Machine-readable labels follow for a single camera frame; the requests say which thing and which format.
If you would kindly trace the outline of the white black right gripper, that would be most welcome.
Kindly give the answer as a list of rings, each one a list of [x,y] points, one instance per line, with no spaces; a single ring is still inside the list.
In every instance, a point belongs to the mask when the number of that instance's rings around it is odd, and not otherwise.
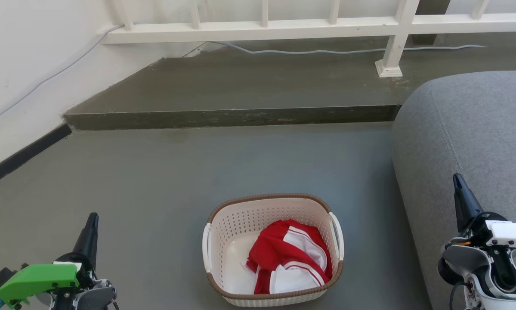
[[[488,249],[516,249],[516,223],[495,212],[484,211],[462,174],[453,174],[458,245]]]

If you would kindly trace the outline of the black baseboard strip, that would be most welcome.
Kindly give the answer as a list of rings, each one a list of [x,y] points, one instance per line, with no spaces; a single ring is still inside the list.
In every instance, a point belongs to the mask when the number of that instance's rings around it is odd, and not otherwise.
[[[0,179],[3,179],[8,174],[26,164],[30,159],[42,153],[55,143],[65,139],[71,133],[71,128],[66,123],[63,123],[61,126],[47,133],[34,143],[26,146],[17,153],[14,153],[12,156],[0,163]]]

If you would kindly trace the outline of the red and white garment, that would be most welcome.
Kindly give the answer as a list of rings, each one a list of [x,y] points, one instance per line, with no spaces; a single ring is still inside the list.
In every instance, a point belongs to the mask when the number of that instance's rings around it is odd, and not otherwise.
[[[261,231],[243,267],[254,276],[257,295],[309,290],[333,276],[319,229],[292,219],[275,221]]]

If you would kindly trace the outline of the cream perforated laundry basket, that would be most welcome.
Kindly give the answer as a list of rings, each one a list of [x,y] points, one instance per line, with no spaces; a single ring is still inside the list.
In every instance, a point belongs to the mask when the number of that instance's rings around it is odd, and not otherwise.
[[[333,276],[327,284],[309,290],[256,295],[255,278],[243,263],[261,231],[288,219],[319,229],[331,255]],[[341,277],[345,254],[338,218],[320,198],[301,193],[256,195],[221,204],[208,219],[201,249],[211,286],[238,307],[285,306],[317,299]]]

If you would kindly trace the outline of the raised concrete step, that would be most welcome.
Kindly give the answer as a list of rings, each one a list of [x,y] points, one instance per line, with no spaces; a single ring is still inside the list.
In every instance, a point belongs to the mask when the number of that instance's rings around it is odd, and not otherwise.
[[[63,114],[72,130],[110,131],[394,120],[432,79],[516,70],[516,33],[441,34],[402,54],[402,77],[381,78],[387,37],[206,43],[160,59]]]

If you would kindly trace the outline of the grey fabric sofa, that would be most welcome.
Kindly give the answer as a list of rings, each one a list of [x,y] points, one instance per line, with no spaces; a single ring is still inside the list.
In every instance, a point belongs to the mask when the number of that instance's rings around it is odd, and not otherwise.
[[[453,174],[482,208],[516,223],[516,71],[442,77],[415,90],[392,127],[392,161],[429,302],[448,310],[437,271],[456,237]]]

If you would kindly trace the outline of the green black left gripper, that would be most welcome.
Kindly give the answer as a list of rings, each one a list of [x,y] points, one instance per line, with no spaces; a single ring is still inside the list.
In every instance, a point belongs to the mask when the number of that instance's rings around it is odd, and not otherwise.
[[[89,214],[73,251],[53,263],[24,263],[20,270],[0,270],[0,310],[21,310],[29,298],[40,294],[51,296],[51,307],[71,310],[77,295],[92,289],[96,281],[99,216]]]

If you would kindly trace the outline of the white railing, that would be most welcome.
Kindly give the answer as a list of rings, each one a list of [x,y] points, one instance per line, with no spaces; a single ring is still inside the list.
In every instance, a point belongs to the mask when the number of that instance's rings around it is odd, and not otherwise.
[[[104,35],[103,44],[186,43],[288,40],[341,37],[389,37],[384,56],[374,63],[380,78],[398,78],[404,44],[410,35],[460,33],[516,33],[516,12],[486,12],[489,0],[476,0],[467,14],[417,14],[420,0],[398,0],[393,16],[341,18],[341,0],[329,0],[329,14],[322,19],[270,20],[270,0],[260,2],[256,21],[204,22],[199,2],[187,0],[187,23],[136,23],[123,0],[114,0],[121,24]]]

